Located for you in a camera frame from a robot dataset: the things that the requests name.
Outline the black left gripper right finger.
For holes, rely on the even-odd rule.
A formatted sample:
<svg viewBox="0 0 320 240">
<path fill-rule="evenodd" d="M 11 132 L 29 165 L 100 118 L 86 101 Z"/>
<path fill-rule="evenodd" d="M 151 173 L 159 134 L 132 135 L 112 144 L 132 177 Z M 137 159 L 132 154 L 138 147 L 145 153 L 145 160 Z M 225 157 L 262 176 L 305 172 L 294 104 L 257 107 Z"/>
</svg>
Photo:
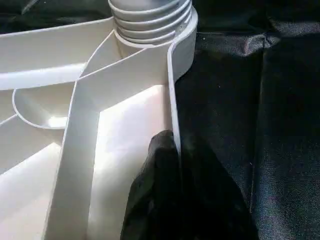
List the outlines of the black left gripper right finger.
<svg viewBox="0 0 320 240">
<path fill-rule="evenodd" d="M 190 139 L 182 148 L 188 240 L 251 240 L 253 220 L 242 192 L 211 147 Z"/>
</svg>

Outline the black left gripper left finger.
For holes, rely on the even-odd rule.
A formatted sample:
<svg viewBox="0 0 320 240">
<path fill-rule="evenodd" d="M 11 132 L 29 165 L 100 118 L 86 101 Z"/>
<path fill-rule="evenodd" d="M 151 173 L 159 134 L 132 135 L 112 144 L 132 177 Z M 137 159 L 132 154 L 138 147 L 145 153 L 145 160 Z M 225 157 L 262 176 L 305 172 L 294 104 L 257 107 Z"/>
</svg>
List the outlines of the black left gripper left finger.
<svg viewBox="0 0 320 240">
<path fill-rule="evenodd" d="M 181 238 L 181 177 L 172 131 L 151 138 L 148 153 L 127 198 L 122 240 Z"/>
</svg>

